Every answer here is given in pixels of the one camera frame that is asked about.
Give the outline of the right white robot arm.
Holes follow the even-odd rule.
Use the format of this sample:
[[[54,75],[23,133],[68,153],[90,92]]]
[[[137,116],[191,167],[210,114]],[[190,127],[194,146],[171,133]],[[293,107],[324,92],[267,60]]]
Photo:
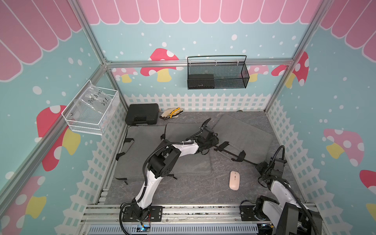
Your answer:
[[[255,218],[270,220],[277,235],[320,235],[322,218],[310,210],[297,196],[290,183],[283,178],[285,146],[279,146],[269,162],[257,165],[258,182],[268,188],[276,199],[259,196],[254,206]]]

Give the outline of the pink computer mouse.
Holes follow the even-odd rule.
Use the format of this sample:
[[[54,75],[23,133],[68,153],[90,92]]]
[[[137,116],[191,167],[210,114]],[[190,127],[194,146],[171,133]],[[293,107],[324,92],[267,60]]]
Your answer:
[[[238,191],[240,188],[240,174],[237,171],[230,172],[229,188]]]

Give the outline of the grey laptop bag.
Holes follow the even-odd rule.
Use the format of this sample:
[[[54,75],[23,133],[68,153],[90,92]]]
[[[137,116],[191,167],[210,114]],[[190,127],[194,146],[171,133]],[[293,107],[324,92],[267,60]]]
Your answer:
[[[218,134],[219,144],[229,144],[220,153],[230,159],[236,159],[241,152],[245,152],[244,160],[259,164],[268,154],[273,136],[252,125],[242,122],[235,117],[223,115],[214,126],[213,131]]]
[[[182,142],[199,131],[199,123],[168,123],[161,135],[161,140],[167,139],[170,142]],[[209,155],[190,154],[181,156],[169,175],[177,178],[188,176],[206,176],[211,174],[211,161]]]
[[[161,143],[164,126],[131,126],[127,130],[126,142],[118,158],[114,178],[118,180],[144,181],[143,164]]]

